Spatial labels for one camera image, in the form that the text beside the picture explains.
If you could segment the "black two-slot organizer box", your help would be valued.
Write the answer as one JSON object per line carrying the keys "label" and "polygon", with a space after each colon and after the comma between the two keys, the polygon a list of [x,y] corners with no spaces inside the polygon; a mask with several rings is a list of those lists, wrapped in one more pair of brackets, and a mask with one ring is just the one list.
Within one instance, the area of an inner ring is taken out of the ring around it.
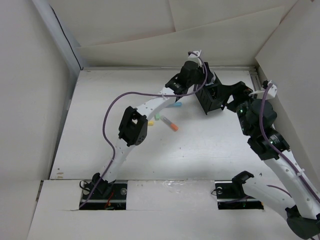
{"label": "black two-slot organizer box", "polygon": [[222,85],[215,72],[212,74],[210,83],[204,85],[195,95],[204,113],[207,115],[211,111],[222,109],[222,100],[219,100],[219,86]]}

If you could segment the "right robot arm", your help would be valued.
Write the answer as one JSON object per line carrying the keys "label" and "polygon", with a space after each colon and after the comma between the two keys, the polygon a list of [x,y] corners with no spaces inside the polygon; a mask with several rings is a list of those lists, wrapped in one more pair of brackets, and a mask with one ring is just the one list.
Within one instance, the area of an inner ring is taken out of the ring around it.
{"label": "right robot arm", "polygon": [[320,191],[290,153],[285,138],[273,128],[277,118],[270,99],[277,87],[265,81],[253,91],[243,82],[223,85],[223,107],[237,114],[242,133],[255,154],[278,177],[284,189],[264,184],[248,171],[228,183],[224,204],[256,199],[284,218],[291,231],[301,239],[313,240],[320,234]]}

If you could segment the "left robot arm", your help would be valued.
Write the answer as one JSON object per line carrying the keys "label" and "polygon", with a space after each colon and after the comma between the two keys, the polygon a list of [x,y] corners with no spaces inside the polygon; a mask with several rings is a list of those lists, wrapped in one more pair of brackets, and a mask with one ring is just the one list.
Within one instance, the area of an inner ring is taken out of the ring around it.
{"label": "left robot arm", "polygon": [[194,95],[204,88],[215,78],[209,64],[197,60],[188,60],[184,63],[179,73],[174,75],[159,91],[159,93],[125,92],[116,97],[110,104],[115,103],[127,95],[138,95],[150,97],[150,100],[140,106],[128,106],[123,113],[118,127],[118,140],[116,144],[108,139],[104,132],[103,138],[112,150],[111,158],[100,172],[93,175],[91,179],[91,194],[95,197],[107,198],[112,191],[117,179],[120,167],[126,160],[132,149],[140,145],[147,137],[148,121],[161,110],[173,104],[177,100]]}

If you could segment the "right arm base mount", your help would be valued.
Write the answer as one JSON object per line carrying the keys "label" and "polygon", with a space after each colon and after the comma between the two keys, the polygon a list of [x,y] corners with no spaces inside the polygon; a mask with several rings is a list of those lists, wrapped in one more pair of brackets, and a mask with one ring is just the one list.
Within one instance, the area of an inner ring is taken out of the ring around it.
{"label": "right arm base mount", "polygon": [[264,210],[261,201],[247,195],[243,185],[254,175],[248,171],[242,171],[231,180],[215,180],[214,189],[211,192],[216,196],[219,210]]}

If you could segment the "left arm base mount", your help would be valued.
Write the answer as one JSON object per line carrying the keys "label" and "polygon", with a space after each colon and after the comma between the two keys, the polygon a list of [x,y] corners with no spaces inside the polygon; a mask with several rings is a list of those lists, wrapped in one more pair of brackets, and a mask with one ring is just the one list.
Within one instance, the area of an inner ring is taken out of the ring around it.
{"label": "left arm base mount", "polygon": [[105,180],[101,180],[94,189],[95,184],[99,179],[100,174],[95,173],[91,181],[81,180],[79,182],[79,187],[82,190],[79,209],[107,211],[126,210],[128,182],[113,181],[108,183]]}

